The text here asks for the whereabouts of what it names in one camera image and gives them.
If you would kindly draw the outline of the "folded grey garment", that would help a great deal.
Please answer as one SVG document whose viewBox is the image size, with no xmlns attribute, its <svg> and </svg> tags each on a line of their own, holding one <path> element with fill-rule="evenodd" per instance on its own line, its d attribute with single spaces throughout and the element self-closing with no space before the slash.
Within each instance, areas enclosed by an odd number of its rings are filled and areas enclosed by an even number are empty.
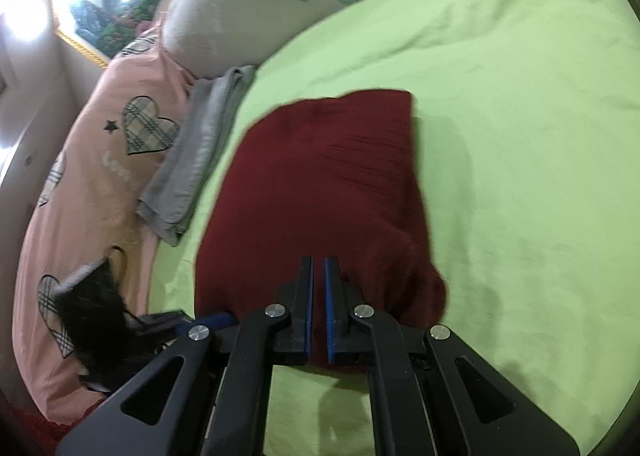
<svg viewBox="0 0 640 456">
<path fill-rule="evenodd" d="M 231 67 L 220 77 L 194 83 L 176 142 L 142 192 L 136 210 L 152 232 L 171 247 L 178 245 L 189 228 L 255 72 L 253 65 Z"/>
</svg>

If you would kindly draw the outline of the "dark red knit sweater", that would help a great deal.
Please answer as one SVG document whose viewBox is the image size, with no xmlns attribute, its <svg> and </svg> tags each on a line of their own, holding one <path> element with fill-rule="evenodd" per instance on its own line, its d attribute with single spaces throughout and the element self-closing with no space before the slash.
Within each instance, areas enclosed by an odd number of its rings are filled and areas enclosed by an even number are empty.
<svg viewBox="0 0 640 456">
<path fill-rule="evenodd" d="M 416 179 L 412 103 L 364 90 L 277 108 L 248 130 L 224 176 L 194 268 L 199 316 L 269 304 L 300 261 L 337 258 L 346 282 L 398 323 L 440 321 Z"/>
</svg>

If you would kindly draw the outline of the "pink heart-patterned bedding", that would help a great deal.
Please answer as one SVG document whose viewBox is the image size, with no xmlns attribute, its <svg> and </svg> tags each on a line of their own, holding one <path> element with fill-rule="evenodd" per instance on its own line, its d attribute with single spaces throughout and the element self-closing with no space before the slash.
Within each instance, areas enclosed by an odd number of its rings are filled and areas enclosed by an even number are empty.
<svg viewBox="0 0 640 456">
<path fill-rule="evenodd" d="M 160 27 L 149 29 L 110 61 L 43 185 L 17 269 L 12 346 L 47 420 L 71 424 L 99 399 L 78 380 L 55 288 L 117 246 L 127 259 L 120 292 L 132 312 L 146 311 L 157 238 L 136 209 L 175 143 L 192 82 L 165 52 Z"/>
</svg>

